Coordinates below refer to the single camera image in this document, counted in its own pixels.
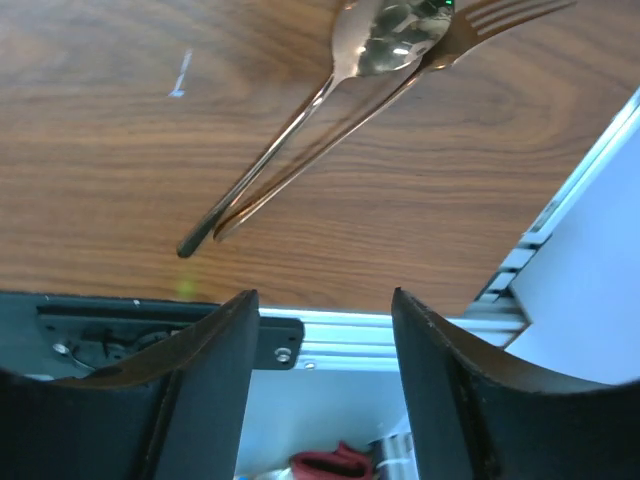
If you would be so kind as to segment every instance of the wood grain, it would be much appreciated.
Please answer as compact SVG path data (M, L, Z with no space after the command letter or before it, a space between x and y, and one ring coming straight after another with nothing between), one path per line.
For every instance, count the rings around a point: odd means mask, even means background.
M197 300L388 311L403 286L461 313L638 86L640 3L581 0L495 39L178 259L328 74L338 5L0 0L0 288L174 299L190 282ZM380 82L347 82L279 166Z

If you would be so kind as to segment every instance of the white wall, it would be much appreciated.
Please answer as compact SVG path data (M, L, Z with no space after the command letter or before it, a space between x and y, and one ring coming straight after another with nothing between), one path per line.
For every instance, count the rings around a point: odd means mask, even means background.
M291 455L340 440L364 450L406 416L397 372L254 370L236 472L285 468Z
M508 349L603 383L640 377L640 128L512 284L533 325Z

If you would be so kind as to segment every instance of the spoon bowl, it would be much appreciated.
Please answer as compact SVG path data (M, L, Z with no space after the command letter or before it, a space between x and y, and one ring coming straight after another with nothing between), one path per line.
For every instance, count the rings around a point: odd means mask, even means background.
M404 68L438 43L452 18L452 0L349 2L334 25L334 73L344 79Z

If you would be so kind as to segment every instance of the metal spoon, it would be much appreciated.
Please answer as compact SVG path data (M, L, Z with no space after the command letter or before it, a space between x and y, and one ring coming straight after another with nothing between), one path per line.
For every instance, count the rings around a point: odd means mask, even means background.
M341 82L409 65L444 36L451 24L453 10L453 0L348 1L333 29L333 72L244 176L178 245L178 256L188 258L193 255L227 209L236 204L285 142Z

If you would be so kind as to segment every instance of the red object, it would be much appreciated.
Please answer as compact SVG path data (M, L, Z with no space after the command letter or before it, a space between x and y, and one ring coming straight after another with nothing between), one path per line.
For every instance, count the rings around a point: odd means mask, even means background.
M291 457L295 480L371 480L373 466L365 454L340 442L333 452L302 452Z

